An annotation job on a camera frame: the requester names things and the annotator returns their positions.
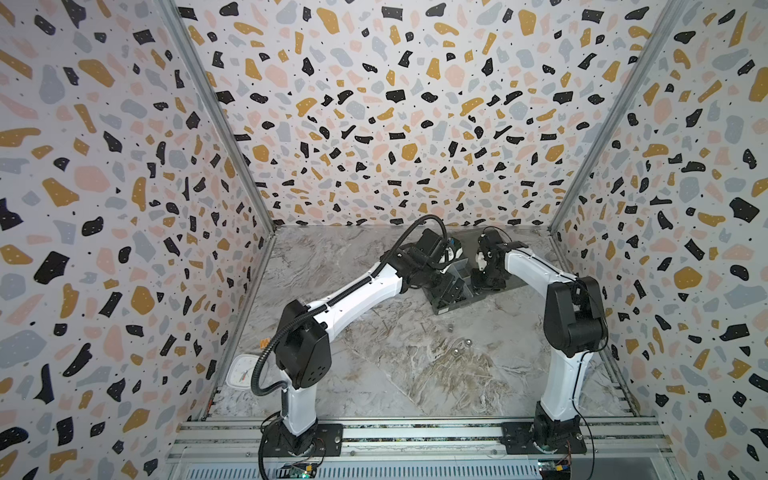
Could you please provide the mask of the clear plastic organizer box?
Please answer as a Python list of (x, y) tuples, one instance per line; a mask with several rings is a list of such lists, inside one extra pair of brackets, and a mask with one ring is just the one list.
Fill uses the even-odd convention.
[(525, 286), (522, 279), (505, 269), (504, 259), (512, 249), (528, 248), (494, 226), (454, 234), (448, 246), (454, 258), (422, 288), (433, 313), (445, 314), (489, 295)]

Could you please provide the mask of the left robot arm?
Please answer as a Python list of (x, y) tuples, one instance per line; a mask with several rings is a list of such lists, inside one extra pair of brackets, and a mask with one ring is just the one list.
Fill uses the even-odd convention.
[(331, 369), (336, 337), (380, 303), (434, 283), (462, 254), (459, 240), (427, 228), (414, 242), (396, 241), (340, 290), (308, 304), (294, 300), (286, 305), (273, 354), (281, 375), (282, 427), (288, 434), (301, 437), (317, 424), (317, 384)]

